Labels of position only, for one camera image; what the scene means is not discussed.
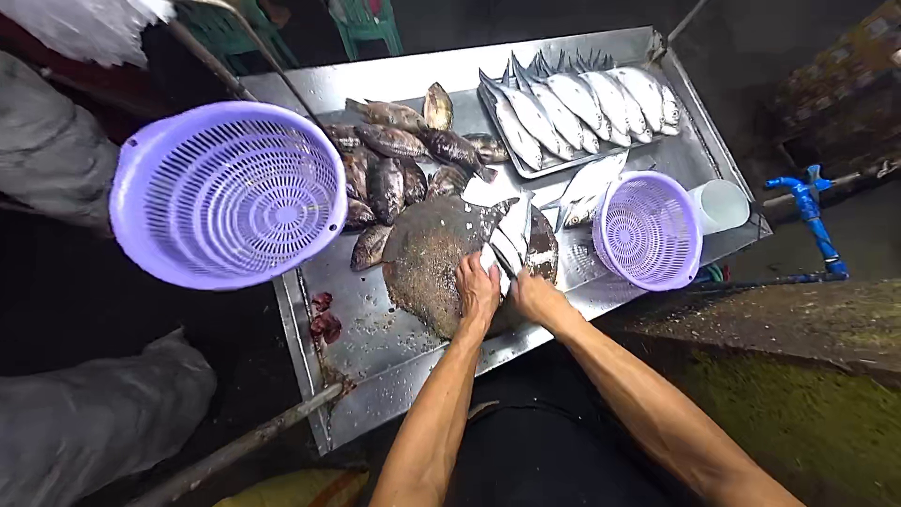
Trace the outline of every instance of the purple colander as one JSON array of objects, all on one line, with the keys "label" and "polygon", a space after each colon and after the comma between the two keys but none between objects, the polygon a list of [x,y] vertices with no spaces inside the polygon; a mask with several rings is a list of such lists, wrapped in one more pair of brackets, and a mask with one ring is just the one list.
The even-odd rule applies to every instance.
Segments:
[{"label": "purple colander", "polygon": [[316,255],[341,232],[341,157],[283,107],[219,102],[147,125],[119,154],[110,216],[140,267],[182,287],[239,289]]},{"label": "purple colander", "polygon": [[665,174],[620,174],[597,205],[592,238],[607,269],[642,289],[679,289],[697,275],[701,231],[695,209]]}]

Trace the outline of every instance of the water pipe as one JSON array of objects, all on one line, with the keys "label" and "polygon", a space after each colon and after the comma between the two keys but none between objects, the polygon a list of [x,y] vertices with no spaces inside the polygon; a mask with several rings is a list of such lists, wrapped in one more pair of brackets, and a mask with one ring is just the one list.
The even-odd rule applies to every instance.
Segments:
[{"label": "water pipe", "polygon": [[839,257],[838,251],[835,250],[833,242],[829,238],[829,233],[826,232],[823,220],[820,219],[819,193],[830,188],[833,183],[820,178],[819,165],[808,167],[807,174],[810,177],[810,183],[804,183],[797,178],[781,176],[774,180],[768,180],[766,188],[788,187],[795,198],[795,204],[801,219],[807,224],[810,232],[814,233],[816,246],[823,255],[826,271],[832,275],[848,278],[848,268],[845,266],[842,258]]}]

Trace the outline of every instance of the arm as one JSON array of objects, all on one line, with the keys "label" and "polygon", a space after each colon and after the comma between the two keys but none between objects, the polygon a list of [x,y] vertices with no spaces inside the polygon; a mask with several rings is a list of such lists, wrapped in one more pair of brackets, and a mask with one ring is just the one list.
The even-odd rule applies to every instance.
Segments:
[{"label": "arm", "polygon": [[802,505],[685,394],[616,344],[541,277],[520,273],[520,312],[575,356],[644,450],[713,505]]},{"label": "arm", "polygon": [[416,396],[388,452],[370,507],[441,505],[466,426],[478,351],[500,301],[500,271],[479,253],[457,266],[460,326]]}]

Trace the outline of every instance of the hand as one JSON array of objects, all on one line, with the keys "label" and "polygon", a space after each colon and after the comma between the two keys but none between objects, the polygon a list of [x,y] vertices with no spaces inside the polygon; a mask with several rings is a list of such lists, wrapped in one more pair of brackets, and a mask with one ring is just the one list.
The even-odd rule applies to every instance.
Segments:
[{"label": "hand", "polygon": [[463,303],[460,322],[479,324],[487,332],[501,300],[501,272],[495,264],[485,273],[479,263],[481,255],[475,252],[460,259],[456,271],[457,292]]},{"label": "hand", "polygon": [[557,290],[541,276],[532,276],[528,266],[523,267],[513,280],[513,298],[516,309],[532,322],[557,334],[571,318],[582,318],[563,292]]}]

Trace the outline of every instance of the fish tail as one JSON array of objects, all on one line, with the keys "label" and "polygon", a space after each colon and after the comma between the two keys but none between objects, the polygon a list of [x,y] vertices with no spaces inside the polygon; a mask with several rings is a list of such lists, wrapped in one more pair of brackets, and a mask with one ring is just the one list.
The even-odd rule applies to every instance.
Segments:
[{"label": "fish tail", "polygon": [[357,102],[352,98],[348,98],[344,101],[344,108],[348,111],[356,111],[357,113],[361,113],[363,115],[369,112],[369,108],[365,104]]}]

